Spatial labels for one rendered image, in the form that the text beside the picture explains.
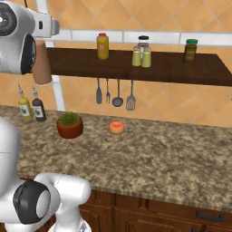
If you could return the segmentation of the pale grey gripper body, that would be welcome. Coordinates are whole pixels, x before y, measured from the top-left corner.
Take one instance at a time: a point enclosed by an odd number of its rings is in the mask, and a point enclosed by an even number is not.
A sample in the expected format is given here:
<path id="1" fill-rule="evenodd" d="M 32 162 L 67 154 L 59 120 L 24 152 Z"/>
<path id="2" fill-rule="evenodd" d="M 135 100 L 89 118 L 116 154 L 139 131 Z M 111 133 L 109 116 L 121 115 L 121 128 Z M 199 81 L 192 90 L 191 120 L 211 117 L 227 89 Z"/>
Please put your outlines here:
<path id="1" fill-rule="evenodd" d="M 58 33 L 60 33 L 60 23 L 53 19 L 52 20 L 52 35 L 57 35 Z"/>

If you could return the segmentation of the yellow bottle with red cap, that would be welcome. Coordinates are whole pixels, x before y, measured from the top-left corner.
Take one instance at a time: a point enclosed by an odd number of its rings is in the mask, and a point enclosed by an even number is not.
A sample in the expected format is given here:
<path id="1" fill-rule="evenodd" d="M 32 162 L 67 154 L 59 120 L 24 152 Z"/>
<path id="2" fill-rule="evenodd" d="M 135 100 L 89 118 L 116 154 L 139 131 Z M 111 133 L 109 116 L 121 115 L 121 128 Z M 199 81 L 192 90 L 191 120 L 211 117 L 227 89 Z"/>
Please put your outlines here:
<path id="1" fill-rule="evenodd" d="M 99 33 L 96 39 L 98 58 L 106 60 L 109 58 L 109 37 L 106 33 Z"/>

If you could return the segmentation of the dark vinegar bottle with spout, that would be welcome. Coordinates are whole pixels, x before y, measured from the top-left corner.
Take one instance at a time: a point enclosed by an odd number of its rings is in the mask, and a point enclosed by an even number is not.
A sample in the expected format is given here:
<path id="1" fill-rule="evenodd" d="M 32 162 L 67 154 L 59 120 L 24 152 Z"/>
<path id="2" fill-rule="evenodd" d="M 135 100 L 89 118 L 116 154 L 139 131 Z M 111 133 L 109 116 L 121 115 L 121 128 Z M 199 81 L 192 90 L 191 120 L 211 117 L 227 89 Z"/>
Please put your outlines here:
<path id="1" fill-rule="evenodd" d="M 37 121 L 46 121 L 46 115 L 43 102 L 38 98 L 36 89 L 33 89 L 33 110 Z"/>

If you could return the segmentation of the yellow-green shaker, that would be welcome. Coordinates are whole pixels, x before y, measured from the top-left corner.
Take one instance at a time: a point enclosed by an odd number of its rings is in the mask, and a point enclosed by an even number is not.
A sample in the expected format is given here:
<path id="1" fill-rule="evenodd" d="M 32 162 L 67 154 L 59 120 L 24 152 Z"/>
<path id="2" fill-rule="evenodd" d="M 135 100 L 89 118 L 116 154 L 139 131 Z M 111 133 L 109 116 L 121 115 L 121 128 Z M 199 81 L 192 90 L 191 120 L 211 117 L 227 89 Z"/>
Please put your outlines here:
<path id="1" fill-rule="evenodd" d="M 149 47 L 143 49 L 141 66 L 144 68 L 151 67 L 151 49 Z"/>
<path id="2" fill-rule="evenodd" d="M 141 65 L 141 52 L 139 46 L 133 47 L 133 54 L 132 54 L 132 62 L 133 66 L 140 66 Z"/>

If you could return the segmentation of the yellow oil bottle with spout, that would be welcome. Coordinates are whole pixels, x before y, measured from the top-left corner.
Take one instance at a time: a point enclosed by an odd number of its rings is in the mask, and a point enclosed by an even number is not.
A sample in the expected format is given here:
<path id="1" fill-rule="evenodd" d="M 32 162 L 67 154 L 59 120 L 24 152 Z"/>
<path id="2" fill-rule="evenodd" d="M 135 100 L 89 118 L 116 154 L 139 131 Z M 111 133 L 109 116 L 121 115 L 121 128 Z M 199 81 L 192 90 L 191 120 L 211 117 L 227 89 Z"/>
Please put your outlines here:
<path id="1" fill-rule="evenodd" d="M 33 118 L 32 109 L 28 99 L 24 97 L 24 92 L 21 89 L 21 86 L 18 86 L 18 93 L 20 95 L 18 100 L 20 112 L 25 120 L 31 120 Z"/>

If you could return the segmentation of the brown wooden cabinet door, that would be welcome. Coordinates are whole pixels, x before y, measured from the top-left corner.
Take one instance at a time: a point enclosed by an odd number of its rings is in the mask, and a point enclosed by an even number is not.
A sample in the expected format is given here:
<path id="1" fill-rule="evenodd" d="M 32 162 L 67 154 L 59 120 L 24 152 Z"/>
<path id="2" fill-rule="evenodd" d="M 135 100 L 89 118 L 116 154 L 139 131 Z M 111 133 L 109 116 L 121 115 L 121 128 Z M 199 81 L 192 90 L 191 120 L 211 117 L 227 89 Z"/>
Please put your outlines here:
<path id="1" fill-rule="evenodd" d="M 112 232 L 114 223 L 114 207 L 92 204 L 80 206 L 83 219 L 90 225 L 92 232 Z"/>

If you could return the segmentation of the brown cylinder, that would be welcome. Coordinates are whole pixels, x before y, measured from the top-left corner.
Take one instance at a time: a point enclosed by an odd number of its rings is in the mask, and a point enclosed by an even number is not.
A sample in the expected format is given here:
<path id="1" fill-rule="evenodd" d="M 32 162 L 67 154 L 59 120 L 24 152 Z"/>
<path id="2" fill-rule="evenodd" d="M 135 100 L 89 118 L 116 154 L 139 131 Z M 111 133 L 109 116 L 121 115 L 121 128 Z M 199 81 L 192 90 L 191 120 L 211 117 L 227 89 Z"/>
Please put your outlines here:
<path id="1" fill-rule="evenodd" d="M 34 82 L 37 85 L 46 85 L 52 81 L 51 66 L 48 59 L 48 53 L 45 42 L 37 40 L 36 44 L 36 59 L 32 69 Z"/>

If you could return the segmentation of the grey hanging spatula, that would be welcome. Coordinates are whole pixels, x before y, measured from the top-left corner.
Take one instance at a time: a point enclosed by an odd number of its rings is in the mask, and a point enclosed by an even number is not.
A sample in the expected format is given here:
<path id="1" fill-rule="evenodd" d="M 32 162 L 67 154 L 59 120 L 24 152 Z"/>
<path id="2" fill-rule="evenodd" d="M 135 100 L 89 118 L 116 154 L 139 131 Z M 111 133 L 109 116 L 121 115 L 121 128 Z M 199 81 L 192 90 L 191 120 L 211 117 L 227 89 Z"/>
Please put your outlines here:
<path id="1" fill-rule="evenodd" d="M 101 104 L 102 103 L 102 90 L 101 90 L 101 87 L 100 87 L 100 78 L 97 78 L 97 83 L 98 83 L 98 87 L 97 87 L 97 90 L 96 90 L 96 102 L 98 104 Z"/>

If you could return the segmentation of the grey hanging fork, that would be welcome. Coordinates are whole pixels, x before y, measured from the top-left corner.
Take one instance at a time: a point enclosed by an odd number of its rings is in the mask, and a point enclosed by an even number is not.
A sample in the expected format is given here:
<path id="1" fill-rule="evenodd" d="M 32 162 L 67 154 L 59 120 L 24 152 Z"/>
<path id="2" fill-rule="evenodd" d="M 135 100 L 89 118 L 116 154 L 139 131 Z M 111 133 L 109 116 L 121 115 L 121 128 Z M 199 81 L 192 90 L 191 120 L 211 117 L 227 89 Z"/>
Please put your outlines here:
<path id="1" fill-rule="evenodd" d="M 111 102 L 111 94 L 109 91 L 109 79 L 106 79 L 106 102 L 109 104 Z"/>

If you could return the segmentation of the glass jar with black lid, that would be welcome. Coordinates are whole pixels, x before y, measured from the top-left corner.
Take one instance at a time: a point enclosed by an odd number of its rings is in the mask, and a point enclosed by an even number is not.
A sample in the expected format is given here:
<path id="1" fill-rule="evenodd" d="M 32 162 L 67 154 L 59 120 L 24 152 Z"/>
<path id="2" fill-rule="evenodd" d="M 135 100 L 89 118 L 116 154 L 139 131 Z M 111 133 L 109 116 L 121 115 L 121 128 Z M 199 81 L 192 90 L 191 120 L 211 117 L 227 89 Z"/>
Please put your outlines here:
<path id="1" fill-rule="evenodd" d="M 150 38 L 147 35 L 139 36 L 138 46 L 141 48 L 141 50 L 143 50 L 145 47 L 148 47 L 150 45 L 149 39 Z"/>

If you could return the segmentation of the grey hanging ladle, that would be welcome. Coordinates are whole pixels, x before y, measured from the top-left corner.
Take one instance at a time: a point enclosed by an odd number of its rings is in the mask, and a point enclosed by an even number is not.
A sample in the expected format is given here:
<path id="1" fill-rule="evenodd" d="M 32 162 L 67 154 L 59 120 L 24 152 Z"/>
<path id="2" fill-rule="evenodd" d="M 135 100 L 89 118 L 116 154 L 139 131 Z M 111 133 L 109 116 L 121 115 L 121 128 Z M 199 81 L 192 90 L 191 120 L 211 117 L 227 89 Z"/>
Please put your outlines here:
<path id="1" fill-rule="evenodd" d="M 123 104 L 123 99 L 120 97 L 120 80 L 118 79 L 118 96 L 113 98 L 112 105 L 114 107 L 121 107 Z"/>

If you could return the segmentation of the green plant in terracotta pot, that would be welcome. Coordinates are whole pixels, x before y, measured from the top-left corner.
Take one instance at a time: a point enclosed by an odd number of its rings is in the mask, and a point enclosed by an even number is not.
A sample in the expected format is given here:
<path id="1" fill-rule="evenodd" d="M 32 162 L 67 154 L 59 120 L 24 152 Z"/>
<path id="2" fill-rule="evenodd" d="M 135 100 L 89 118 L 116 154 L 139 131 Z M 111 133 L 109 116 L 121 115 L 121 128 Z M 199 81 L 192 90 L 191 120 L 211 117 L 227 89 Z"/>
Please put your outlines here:
<path id="1" fill-rule="evenodd" d="M 59 135 L 64 139 L 75 139 L 82 134 L 82 117 L 75 112 L 66 112 L 56 121 Z"/>

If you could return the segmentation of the grey hanging slotted turner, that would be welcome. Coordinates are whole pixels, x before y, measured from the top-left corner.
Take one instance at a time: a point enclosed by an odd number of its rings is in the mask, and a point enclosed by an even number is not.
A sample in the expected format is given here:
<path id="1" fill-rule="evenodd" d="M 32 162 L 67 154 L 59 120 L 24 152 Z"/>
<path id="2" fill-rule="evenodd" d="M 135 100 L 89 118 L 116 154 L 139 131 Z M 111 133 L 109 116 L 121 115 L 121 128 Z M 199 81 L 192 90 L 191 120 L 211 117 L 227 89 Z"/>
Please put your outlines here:
<path id="1" fill-rule="evenodd" d="M 136 99 L 133 95 L 133 82 L 130 82 L 130 96 L 127 98 L 126 101 L 126 109 L 128 111 L 134 111 L 136 106 Z"/>

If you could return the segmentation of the orange donut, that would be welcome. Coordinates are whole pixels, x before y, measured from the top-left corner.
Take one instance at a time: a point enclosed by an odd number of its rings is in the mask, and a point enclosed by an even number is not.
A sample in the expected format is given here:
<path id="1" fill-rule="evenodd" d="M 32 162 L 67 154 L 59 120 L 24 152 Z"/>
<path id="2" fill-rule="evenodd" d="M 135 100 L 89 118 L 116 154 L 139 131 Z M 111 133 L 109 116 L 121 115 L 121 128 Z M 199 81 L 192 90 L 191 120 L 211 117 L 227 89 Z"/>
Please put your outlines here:
<path id="1" fill-rule="evenodd" d="M 122 133 L 124 131 L 124 124 L 121 121 L 112 121 L 109 124 L 109 130 L 114 134 Z"/>

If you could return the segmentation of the dark wooden shelf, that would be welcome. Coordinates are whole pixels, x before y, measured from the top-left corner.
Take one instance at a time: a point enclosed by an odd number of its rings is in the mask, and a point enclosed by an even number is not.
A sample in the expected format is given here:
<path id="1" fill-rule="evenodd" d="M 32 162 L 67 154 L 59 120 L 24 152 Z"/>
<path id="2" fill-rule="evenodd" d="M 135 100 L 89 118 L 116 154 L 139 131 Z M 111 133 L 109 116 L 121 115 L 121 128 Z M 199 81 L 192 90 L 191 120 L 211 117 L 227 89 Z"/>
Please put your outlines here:
<path id="1" fill-rule="evenodd" d="M 232 87 L 232 73 L 219 57 L 199 53 L 195 62 L 182 62 L 182 53 L 153 52 L 151 67 L 134 67 L 131 51 L 110 51 L 107 60 L 93 49 L 49 48 L 52 73 L 64 76 L 98 77 L 149 82 L 174 82 Z"/>

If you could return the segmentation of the dark olive jar green lid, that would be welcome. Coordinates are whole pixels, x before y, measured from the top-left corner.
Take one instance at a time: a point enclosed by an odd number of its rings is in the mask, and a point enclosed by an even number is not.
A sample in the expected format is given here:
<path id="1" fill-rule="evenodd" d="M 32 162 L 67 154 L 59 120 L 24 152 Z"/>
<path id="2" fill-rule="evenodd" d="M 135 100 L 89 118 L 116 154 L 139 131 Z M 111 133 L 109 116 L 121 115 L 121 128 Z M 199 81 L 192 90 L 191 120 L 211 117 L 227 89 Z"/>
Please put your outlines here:
<path id="1" fill-rule="evenodd" d="M 196 52 L 197 52 L 197 39 L 187 39 L 185 45 L 185 51 L 183 56 L 184 63 L 194 63 Z"/>

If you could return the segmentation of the brown wooden drawer front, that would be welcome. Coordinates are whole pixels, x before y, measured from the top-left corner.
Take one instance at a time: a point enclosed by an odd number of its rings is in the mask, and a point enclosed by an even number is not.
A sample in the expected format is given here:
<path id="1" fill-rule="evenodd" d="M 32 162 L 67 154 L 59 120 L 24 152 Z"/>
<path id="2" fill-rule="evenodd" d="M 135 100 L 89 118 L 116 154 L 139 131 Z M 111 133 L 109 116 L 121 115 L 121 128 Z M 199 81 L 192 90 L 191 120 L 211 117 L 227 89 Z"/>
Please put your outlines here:
<path id="1" fill-rule="evenodd" d="M 191 206 L 183 206 L 174 203 L 162 202 L 157 200 L 148 200 L 147 207 L 149 211 L 157 212 L 167 216 L 173 216 L 177 218 L 185 218 L 189 220 L 201 221 L 203 224 L 215 224 L 232 227 L 232 213 L 219 212 L 211 209 L 194 208 Z M 225 217 L 225 222 L 210 221 L 196 217 L 196 211 L 199 210 L 204 215 L 217 217 L 219 214 Z"/>

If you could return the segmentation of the white vertical post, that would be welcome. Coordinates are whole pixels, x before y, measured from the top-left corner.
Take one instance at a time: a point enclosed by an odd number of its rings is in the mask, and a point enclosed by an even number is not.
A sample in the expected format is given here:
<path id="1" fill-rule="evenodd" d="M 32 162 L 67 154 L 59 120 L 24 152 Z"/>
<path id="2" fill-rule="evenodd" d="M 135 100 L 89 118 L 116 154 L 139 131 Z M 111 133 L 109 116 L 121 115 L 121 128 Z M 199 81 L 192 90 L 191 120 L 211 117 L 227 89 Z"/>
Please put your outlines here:
<path id="1" fill-rule="evenodd" d="M 48 14 L 47 0 L 36 0 L 36 9 L 38 12 Z M 61 80 L 58 75 L 53 75 L 53 95 L 56 103 L 57 111 L 65 111 L 65 104 L 63 99 L 63 89 Z"/>

